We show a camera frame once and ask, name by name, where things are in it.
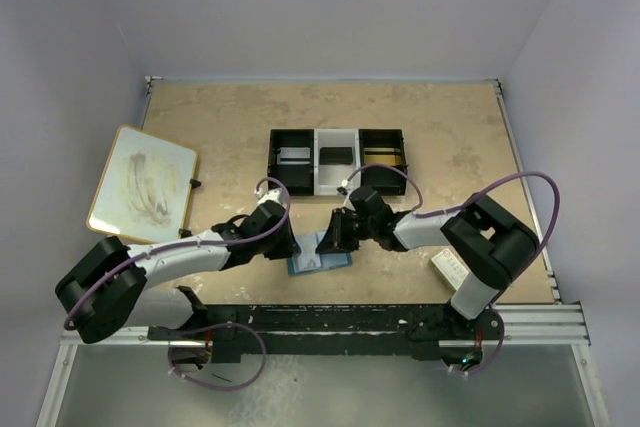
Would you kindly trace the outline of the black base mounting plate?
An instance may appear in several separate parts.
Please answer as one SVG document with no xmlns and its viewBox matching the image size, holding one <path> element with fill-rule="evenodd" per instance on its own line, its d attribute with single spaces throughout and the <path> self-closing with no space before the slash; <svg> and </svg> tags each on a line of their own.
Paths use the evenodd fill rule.
<svg viewBox="0 0 640 427">
<path fill-rule="evenodd" d="M 418 361 L 472 354 L 499 341 L 504 322 L 492 308 L 467 320 L 449 304 L 243 305 L 198 307 L 182 327 L 153 325 L 154 341 L 210 340 L 213 363 L 244 355 L 403 356 Z"/>
</svg>

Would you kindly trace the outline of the yellow framed whiteboard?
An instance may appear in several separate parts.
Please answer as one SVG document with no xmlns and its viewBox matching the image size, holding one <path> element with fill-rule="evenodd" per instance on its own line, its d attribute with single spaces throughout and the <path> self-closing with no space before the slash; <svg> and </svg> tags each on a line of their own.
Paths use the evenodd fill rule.
<svg viewBox="0 0 640 427">
<path fill-rule="evenodd" d="M 123 125 L 115 136 L 86 220 L 134 242 L 180 238 L 195 179 L 195 150 Z"/>
</svg>

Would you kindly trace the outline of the black card in tray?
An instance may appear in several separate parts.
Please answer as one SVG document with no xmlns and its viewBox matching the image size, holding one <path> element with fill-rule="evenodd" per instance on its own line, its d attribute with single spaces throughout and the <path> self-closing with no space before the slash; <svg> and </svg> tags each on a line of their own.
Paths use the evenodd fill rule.
<svg viewBox="0 0 640 427">
<path fill-rule="evenodd" d="M 354 153 L 351 147 L 322 147 L 319 149 L 320 165 L 351 165 Z"/>
</svg>

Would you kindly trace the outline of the blue leather card holder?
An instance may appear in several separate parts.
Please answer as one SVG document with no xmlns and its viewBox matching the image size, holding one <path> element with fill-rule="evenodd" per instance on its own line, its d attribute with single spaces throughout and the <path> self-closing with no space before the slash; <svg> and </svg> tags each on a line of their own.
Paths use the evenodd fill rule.
<svg viewBox="0 0 640 427">
<path fill-rule="evenodd" d="M 315 249 L 325 235 L 325 231 L 296 235 L 300 253 L 287 260 L 290 276 L 299 276 L 334 270 L 352 265 L 350 253 L 317 254 Z"/>
</svg>

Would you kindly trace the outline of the white card box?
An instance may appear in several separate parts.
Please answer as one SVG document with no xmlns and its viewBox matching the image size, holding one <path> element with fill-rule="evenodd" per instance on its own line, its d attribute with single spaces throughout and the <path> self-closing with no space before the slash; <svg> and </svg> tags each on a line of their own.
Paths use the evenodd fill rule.
<svg viewBox="0 0 640 427">
<path fill-rule="evenodd" d="M 469 269 L 449 248 L 445 248 L 430 259 L 434 271 L 447 286 L 457 291 L 466 280 Z"/>
</svg>

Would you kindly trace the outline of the black and white sorting tray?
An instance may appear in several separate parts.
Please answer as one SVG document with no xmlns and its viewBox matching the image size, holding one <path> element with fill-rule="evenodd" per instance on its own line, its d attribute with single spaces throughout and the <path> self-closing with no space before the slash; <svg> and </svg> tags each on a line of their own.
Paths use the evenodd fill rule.
<svg viewBox="0 0 640 427">
<path fill-rule="evenodd" d="M 273 129 L 267 175 L 293 196 L 334 196 L 344 180 L 403 196 L 408 171 L 400 129 Z"/>
</svg>

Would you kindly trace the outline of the gold card in tray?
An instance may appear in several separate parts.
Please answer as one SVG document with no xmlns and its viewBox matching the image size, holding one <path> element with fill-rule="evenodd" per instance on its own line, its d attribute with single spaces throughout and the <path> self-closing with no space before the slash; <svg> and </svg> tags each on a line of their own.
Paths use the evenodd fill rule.
<svg viewBox="0 0 640 427">
<path fill-rule="evenodd" d="M 401 153 L 397 149 L 366 149 L 364 151 L 364 163 L 383 164 L 398 167 L 403 164 Z"/>
</svg>

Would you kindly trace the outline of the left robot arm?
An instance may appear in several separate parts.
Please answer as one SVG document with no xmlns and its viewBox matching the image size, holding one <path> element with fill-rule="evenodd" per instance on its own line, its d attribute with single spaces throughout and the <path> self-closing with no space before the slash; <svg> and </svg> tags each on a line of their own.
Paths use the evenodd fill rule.
<svg viewBox="0 0 640 427">
<path fill-rule="evenodd" d="M 63 277 L 55 295 L 67 313 L 65 330 L 78 332 L 87 344 L 126 326 L 184 331 L 205 326 L 208 309 L 191 288 L 164 290 L 162 284 L 299 251 L 288 207 L 267 199 L 249 215 L 174 242 L 126 246 L 107 237 Z"/>
</svg>

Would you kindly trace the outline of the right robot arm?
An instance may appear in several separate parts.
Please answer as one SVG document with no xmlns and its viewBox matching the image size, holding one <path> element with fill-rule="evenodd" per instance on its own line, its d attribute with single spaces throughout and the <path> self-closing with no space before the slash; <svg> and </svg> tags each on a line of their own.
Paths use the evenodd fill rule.
<svg viewBox="0 0 640 427">
<path fill-rule="evenodd" d="M 368 240 L 390 252 L 450 246 L 469 273 L 449 304 L 468 321 L 505 292 L 540 246 L 529 227 L 487 195 L 453 213 L 420 217 L 410 210 L 394 210 L 375 189 L 364 186 L 332 211 L 316 253 L 351 253 Z"/>
</svg>

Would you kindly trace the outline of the white card in tray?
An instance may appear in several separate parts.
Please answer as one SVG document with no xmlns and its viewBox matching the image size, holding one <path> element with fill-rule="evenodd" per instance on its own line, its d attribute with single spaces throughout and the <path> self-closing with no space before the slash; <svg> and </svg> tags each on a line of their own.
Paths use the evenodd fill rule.
<svg viewBox="0 0 640 427">
<path fill-rule="evenodd" d="M 309 147 L 281 147 L 276 161 L 278 165 L 309 165 L 311 151 Z"/>
</svg>

